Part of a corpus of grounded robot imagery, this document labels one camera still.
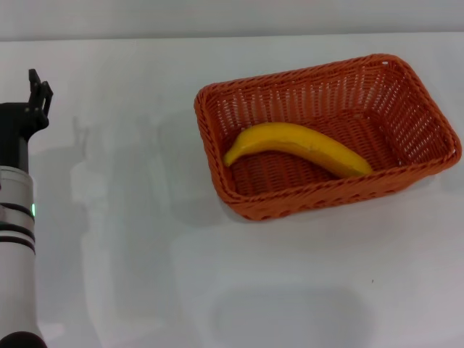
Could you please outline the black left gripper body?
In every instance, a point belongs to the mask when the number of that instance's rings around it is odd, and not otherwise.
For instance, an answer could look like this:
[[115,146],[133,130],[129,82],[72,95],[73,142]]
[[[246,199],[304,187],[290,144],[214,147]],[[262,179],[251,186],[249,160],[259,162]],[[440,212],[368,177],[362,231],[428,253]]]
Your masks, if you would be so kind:
[[49,126],[49,103],[44,108],[28,103],[1,104],[1,166],[29,171],[28,142]]

